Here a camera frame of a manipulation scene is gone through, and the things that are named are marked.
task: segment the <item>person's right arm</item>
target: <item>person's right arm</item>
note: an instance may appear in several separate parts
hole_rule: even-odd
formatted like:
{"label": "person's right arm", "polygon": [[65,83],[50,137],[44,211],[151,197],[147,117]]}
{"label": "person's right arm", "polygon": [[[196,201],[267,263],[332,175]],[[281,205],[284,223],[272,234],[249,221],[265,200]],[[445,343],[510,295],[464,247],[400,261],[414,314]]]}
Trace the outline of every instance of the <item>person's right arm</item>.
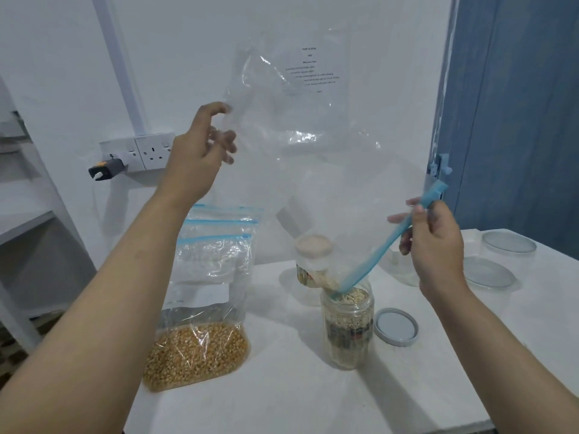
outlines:
{"label": "person's right arm", "polygon": [[420,290],[495,427],[501,434],[579,432],[579,399],[470,291],[459,226],[442,201],[431,208],[430,219],[414,208],[400,249],[411,251]]}

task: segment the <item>power socket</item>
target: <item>power socket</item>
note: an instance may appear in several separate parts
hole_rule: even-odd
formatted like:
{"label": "power socket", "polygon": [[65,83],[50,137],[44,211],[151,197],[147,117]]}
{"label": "power socket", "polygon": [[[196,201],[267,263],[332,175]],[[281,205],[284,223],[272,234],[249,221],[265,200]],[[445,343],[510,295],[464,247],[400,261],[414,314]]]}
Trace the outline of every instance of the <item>power socket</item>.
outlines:
{"label": "power socket", "polygon": [[127,167],[126,171],[138,172],[144,171],[145,165],[141,160],[141,154],[137,149],[134,137],[119,138],[99,143],[103,160],[120,159]]}
{"label": "power socket", "polygon": [[174,138],[175,134],[172,132],[135,137],[135,144],[141,154],[145,170],[164,169]]}

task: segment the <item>hand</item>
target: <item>hand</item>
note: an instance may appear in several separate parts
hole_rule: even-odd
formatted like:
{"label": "hand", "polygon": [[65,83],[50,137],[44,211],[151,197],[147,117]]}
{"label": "hand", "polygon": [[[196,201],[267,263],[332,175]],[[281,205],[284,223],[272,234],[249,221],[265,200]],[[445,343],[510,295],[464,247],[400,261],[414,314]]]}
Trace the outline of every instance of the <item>hand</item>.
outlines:
{"label": "hand", "polygon": [[429,299],[436,291],[466,288],[463,272],[464,243],[460,228],[442,201],[412,210],[412,227],[402,234],[400,252],[412,256],[420,277],[420,290]]}
{"label": "hand", "polygon": [[175,137],[171,155],[165,168],[165,175],[157,188],[157,193],[170,196],[172,201],[189,210],[203,198],[221,167],[221,162],[233,164],[237,147],[234,131],[221,132],[211,126],[211,118],[226,113],[228,107],[222,102],[203,105],[197,111],[191,128]]}

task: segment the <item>person's left hand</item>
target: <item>person's left hand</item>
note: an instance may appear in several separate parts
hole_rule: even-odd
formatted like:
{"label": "person's left hand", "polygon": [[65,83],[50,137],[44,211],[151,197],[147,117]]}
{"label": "person's left hand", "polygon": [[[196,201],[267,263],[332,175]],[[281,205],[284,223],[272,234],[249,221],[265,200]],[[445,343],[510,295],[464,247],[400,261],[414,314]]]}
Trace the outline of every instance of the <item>person's left hand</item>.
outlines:
{"label": "person's left hand", "polygon": [[174,203],[183,204],[183,208],[188,210],[211,189],[221,162],[233,164],[233,157],[227,152],[233,154],[237,151],[233,143],[235,132],[221,132],[211,126],[212,116],[227,111],[228,107],[223,102],[213,102],[199,108],[191,128],[173,141],[157,193],[170,196]]}

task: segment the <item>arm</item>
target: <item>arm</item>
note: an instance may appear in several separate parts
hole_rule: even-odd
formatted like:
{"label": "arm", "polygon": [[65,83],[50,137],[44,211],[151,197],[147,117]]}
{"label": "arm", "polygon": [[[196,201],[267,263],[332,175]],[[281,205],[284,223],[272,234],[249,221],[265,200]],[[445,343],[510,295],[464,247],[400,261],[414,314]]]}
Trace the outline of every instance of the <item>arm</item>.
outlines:
{"label": "arm", "polygon": [[[163,181],[102,268],[0,392],[0,433],[120,433],[165,297],[179,229],[211,187],[233,132],[202,106],[175,138]],[[209,145],[208,137],[215,143]]]}
{"label": "arm", "polygon": [[576,432],[577,397],[468,288],[463,241],[448,207],[435,203],[429,220],[424,209],[416,206],[412,218],[412,231],[403,236],[401,252],[412,249],[420,290],[498,431]]}

